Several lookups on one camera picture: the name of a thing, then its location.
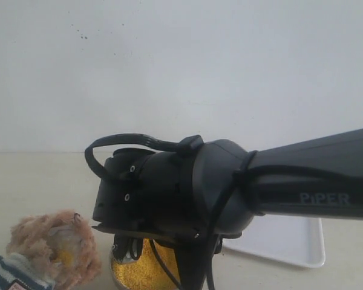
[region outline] plush toy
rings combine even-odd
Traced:
[[[0,256],[0,290],[68,290],[100,274],[91,227],[71,210],[23,218]]]

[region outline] white wall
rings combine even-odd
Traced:
[[[0,152],[360,127],[363,1],[0,0]]]

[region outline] table surface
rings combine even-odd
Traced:
[[[98,155],[103,161],[107,155]],[[10,227],[29,214],[73,208],[91,218],[99,180],[81,153],[0,154],[0,254]],[[223,251],[214,258],[221,289],[363,289],[363,221],[323,220],[327,260],[320,269],[301,269]],[[113,237],[95,232],[104,261],[101,277],[82,290],[113,289],[107,268]]]

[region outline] striped fabric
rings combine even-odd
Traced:
[[[54,281],[41,280],[20,254],[0,256],[0,290],[53,290]]]

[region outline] white tray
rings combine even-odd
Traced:
[[[321,219],[273,216],[255,217],[242,237],[223,240],[223,246],[306,268],[325,262]]]

